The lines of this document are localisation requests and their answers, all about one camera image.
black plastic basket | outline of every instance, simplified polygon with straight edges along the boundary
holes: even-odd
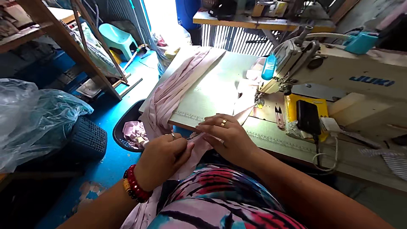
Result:
[[[89,119],[79,116],[64,147],[83,152],[83,159],[101,159],[106,153],[107,132]]]
[[[116,123],[113,129],[113,139],[115,142],[123,149],[131,151],[131,152],[143,152],[144,149],[138,150],[133,148],[129,142],[124,138],[123,135],[123,127],[125,126],[126,122],[129,121],[139,121],[138,118],[140,117],[140,109],[141,105],[144,103],[145,99],[142,99],[135,103],[133,106],[130,107],[129,110],[120,118],[120,120]]]

blue floor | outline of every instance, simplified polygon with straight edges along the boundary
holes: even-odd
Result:
[[[103,94],[91,104],[95,111],[88,118],[107,131],[106,155],[101,162],[89,165],[84,176],[75,178],[69,184],[66,191],[36,228],[54,229],[59,226],[76,211],[79,197],[82,194],[79,189],[84,183],[93,182],[109,188],[123,176],[125,169],[140,158],[140,153],[126,151],[117,145],[113,140],[112,132],[124,113],[137,101],[147,98],[158,82],[157,55],[154,51],[150,52],[152,54],[143,59],[136,57],[126,69],[126,72],[131,73],[130,78],[141,74],[143,80],[127,93],[122,101],[117,102],[111,96]],[[125,87],[122,84],[116,90],[120,93]],[[85,195],[89,199],[95,199],[98,196],[96,192],[92,191]]]

metal gate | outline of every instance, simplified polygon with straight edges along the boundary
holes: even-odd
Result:
[[[223,48],[231,52],[254,56],[268,55],[273,44],[267,37],[259,37],[241,27],[202,25],[202,46]],[[278,31],[271,31],[276,37]]]

bracelet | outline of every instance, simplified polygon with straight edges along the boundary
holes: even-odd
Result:
[[[139,203],[145,203],[153,194],[153,191],[146,192],[137,183],[134,176],[134,168],[136,165],[131,165],[123,175],[123,187],[132,199],[136,199]]]

industrial sewing machine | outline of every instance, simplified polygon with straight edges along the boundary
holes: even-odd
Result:
[[[295,84],[340,88],[348,95],[328,106],[348,131],[388,140],[407,134],[407,56],[379,50],[364,55],[316,40],[287,40],[275,50],[273,78],[259,85],[259,96],[279,90],[291,94]]]

